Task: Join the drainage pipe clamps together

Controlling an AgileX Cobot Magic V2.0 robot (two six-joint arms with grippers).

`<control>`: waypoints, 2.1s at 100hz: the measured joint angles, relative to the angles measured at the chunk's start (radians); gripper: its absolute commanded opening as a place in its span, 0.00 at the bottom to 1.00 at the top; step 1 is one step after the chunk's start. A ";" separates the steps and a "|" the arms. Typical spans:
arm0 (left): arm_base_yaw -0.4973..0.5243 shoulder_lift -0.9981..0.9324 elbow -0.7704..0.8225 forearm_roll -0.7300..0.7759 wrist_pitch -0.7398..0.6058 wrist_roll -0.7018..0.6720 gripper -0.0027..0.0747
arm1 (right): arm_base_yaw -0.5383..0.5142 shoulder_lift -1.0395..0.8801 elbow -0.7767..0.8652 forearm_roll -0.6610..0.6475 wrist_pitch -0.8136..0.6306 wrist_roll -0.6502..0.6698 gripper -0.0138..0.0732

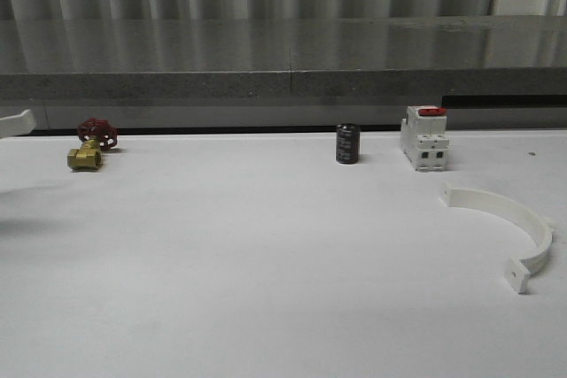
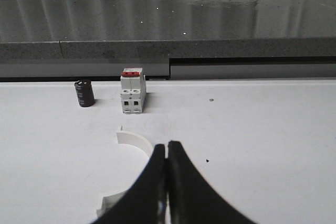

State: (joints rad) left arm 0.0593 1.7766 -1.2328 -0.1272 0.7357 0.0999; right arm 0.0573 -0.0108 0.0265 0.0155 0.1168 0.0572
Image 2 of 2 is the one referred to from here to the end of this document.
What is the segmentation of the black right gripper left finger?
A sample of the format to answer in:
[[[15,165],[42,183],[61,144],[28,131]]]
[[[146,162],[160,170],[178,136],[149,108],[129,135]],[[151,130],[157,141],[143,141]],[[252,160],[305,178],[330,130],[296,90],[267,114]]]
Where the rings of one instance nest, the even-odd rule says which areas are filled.
[[[94,223],[165,223],[165,146],[158,144],[126,194]]]

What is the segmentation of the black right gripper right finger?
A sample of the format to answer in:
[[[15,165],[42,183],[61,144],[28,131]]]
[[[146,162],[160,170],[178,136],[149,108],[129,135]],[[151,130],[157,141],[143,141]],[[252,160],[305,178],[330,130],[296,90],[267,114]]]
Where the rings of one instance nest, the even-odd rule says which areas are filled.
[[[170,141],[168,148],[171,223],[253,223],[211,187],[181,142]]]

